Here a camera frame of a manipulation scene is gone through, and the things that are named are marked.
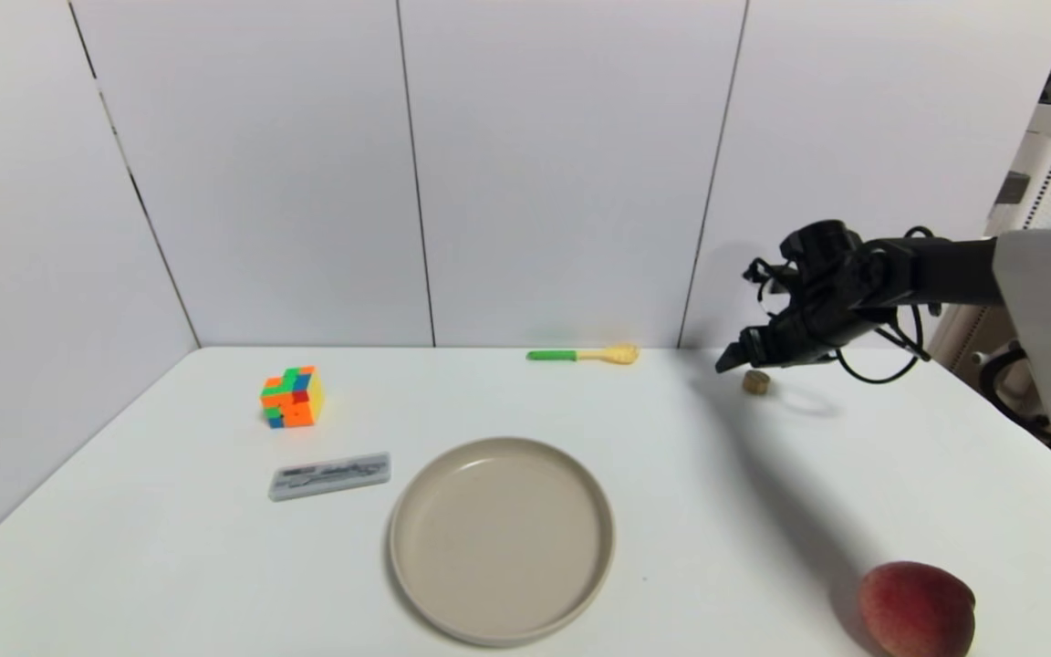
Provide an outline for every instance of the cork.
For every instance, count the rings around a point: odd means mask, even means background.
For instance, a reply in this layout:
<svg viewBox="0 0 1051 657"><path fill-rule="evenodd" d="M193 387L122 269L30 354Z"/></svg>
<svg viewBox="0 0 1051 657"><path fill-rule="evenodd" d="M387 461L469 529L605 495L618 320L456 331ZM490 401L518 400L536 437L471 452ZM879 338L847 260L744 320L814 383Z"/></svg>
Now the cork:
<svg viewBox="0 0 1051 657"><path fill-rule="evenodd" d="M745 371L742 387L750 395L763 395L768 391L768 374L761 370Z"/></svg>

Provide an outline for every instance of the robotic arm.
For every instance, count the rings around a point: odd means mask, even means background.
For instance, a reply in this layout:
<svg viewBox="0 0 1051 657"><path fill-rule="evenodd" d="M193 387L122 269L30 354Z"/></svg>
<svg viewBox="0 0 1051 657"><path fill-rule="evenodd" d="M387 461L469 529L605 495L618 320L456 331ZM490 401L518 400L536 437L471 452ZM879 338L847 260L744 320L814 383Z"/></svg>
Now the robotic arm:
<svg viewBox="0 0 1051 657"><path fill-rule="evenodd" d="M927 237L913 237L920 231ZM898 328L899 307L926 304L937 314L943 303L1005 305L1018 346L985 367L982 391L1017 425L1051 438L1044 427L1006 407L993 384L998 370L1029 358L1051 425L1051 230L951 242L916 228L905 238L862 242L841 221L820 221L785 238L781 258L782 266L756 259L743 278L760 284L758 299L767 286L771 292L787 292L788 307L767 325L742 329L716 363L717 371L746 363L788 367L840 361L843 346L871 331L929 361L918 313L912 341Z"/></svg>

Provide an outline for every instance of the yellow spoon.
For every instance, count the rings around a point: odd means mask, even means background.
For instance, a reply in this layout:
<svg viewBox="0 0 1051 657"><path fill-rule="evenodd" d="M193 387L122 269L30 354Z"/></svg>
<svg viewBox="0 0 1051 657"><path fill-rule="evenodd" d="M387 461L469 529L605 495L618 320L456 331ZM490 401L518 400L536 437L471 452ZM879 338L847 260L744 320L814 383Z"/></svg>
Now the yellow spoon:
<svg viewBox="0 0 1051 657"><path fill-rule="evenodd" d="M611 345L600 350L547 349L529 352L530 361L605 361L617 365L631 365L639 361L639 348L635 345Z"/></svg>

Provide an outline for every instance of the white wall panel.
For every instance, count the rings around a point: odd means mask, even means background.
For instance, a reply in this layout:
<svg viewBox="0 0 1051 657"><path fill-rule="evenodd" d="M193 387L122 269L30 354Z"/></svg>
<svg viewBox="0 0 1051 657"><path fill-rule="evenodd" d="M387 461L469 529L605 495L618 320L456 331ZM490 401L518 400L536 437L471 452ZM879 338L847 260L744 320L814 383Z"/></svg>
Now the white wall panel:
<svg viewBox="0 0 1051 657"><path fill-rule="evenodd" d="M431 345L395 1L76 0L203 345Z"/></svg>
<svg viewBox="0 0 1051 657"><path fill-rule="evenodd" d="M743 1L400 8L438 345L675 345Z"/></svg>
<svg viewBox="0 0 1051 657"><path fill-rule="evenodd" d="M0 520L195 347L66 3L0 0Z"/></svg>
<svg viewBox="0 0 1051 657"><path fill-rule="evenodd" d="M812 221L978 238L1050 66L1051 0L755 0L685 344L764 324L741 272Z"/></svg>

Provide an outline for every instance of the green spoon handle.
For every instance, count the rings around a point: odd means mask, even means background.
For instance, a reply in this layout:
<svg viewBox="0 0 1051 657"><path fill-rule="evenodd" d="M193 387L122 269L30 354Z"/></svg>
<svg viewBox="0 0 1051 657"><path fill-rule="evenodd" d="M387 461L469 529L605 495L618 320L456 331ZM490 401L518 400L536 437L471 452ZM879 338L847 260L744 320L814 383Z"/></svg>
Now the green spoon handle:
<svg viewBox="0 0 1051 657"><path fill-rule="evenodd" d="M541 352L529 352L526 354L529 361L578 361L578 352L575 350L551 349Z"/></svg>

